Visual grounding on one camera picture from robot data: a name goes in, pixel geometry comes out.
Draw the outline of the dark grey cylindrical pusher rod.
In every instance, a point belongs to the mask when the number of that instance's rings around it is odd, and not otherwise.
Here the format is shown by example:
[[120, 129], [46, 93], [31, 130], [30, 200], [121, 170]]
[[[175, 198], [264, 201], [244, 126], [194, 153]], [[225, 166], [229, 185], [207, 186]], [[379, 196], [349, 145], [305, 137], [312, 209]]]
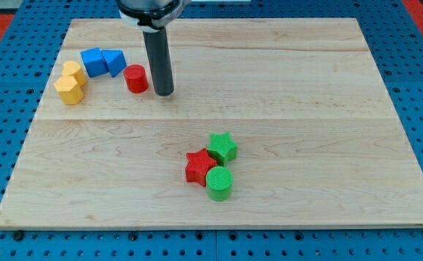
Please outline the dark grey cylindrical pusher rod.
[[143, 32], [143, 36], [155, 93], [169, 96], [174, 92], [174, 82], [167, 29], [163, 27], [154, 33]]

